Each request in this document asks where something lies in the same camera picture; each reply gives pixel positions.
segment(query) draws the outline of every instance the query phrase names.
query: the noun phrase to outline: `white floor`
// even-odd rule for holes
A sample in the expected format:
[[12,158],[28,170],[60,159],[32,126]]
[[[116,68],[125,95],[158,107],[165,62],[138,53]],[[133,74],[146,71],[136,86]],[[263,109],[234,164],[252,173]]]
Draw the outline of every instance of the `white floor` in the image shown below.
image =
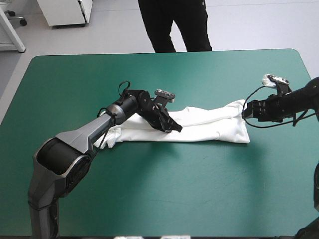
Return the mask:
[[[206,0],[213,50],[293,48],[312,78],[319,76],[319,0]],[[90,23],[52,29],[36,0],[14,0],[28,25],[12,24],[27,50],[0,52],[0,122],[30,60],[37,55],[153,52],[137,0],[93,0]],[[185,51],[176,26],[172,39]]]

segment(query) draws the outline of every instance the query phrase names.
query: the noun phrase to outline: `person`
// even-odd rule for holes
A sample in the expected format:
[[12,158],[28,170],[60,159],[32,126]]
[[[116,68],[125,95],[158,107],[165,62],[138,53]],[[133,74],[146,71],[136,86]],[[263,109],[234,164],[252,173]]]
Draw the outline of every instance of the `person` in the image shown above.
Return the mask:
[[155,52],[176,52],[170,32],[178,26],[187,51],[211,51],[205,0],[138,0]]

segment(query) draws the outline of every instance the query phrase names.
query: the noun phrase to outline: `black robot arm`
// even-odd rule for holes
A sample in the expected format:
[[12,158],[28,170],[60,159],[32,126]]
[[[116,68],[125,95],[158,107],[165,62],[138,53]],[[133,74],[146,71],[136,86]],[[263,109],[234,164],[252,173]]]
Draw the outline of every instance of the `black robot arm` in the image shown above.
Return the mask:
[[175,95],[156,90],[154,100],[143,90],[129,90],[106,108],[105,114],[73,131],[48,140],[33,157],[33,176],[28,191],[32,236],[35,239],[59,238],[58,199],[66,197],[87,174],[96,152],[93,143],[110,127],[122,124],[138,113],[163,132],[181,131],[165,108]]
[[285,118],[296,118],[296,113],[307,110],[319,111],[319,77],[314,78],[305,87],[291,91],[289,82],[281,77],[266,75],[268,83],[277,89],[276,95],[265,100],[253,100],[247,103],[243,118],[257,118],[258,121],[282,122]]
[[[258,128],[267,128],[292,122],[293,126],[295,126],[299,120],[313,115],[316,115],[317,119],[319,120],[319,77],[314,78],[308,82],[305,87],[296,91],[291,91],[289,82],[281,77],[265,75],[263,83],[267,87],[277,89],[277,94],[270,95],[265,100],[253,100],[248,102],[247,108],[242,113],[242,118],[245,121],[248,118],[256,118],[258,121],[272,121],[280,123],[270,126],[256,126],[246,121],[249,125]],[[314,113],[305,116],[308,110],[314,110]],[[303,113],[296,118],[296,114],[299,112]],[[293,120],[281,123],[285,118],[293,118]],[[317,165],[314,174],[314,206],[319,211],[319,164]],[[314,220],[305,228],[300,229],[294,236],[294,239],[318,238],[319,218]]]

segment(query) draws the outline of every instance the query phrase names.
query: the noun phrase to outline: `folded white towel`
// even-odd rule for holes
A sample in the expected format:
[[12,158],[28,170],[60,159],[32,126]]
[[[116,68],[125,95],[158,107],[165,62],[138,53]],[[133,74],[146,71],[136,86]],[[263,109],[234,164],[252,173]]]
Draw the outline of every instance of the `folded white towel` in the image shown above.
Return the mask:
[[[153,129],[146,120],[134,114],[121,125],[110,128],[101,149],[107,144],[112,148],[115,143],[123,141],[176,141],[196,142],[221,140],[234,143],[249,143],[245,122],[241,118],[244,100],[234,101],[225,107],[204,110],[186,107],[182,111],[168,112],[181,126],[181,132],[165,133]],[[94,145],[98,147],[103,136]]]

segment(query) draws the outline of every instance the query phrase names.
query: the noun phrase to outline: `green tabletop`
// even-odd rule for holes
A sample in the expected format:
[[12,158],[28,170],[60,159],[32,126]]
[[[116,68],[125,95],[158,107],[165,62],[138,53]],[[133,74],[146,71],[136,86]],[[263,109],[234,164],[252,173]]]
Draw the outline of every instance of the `green tabletop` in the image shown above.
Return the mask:
[[[170,111],[214,109],[246,98],[265,73],[286,77],[293,90],[310,80],[292,49],[35,57],[0,126],[0,235],[31,235],[34,152],[92,120],[118,98],[121,81],[174,92]],[[249,144],[117,143],[60,199],[61,235],[294,235],[318,216],[318,131],[310,118],[296,127],[249,127]]]

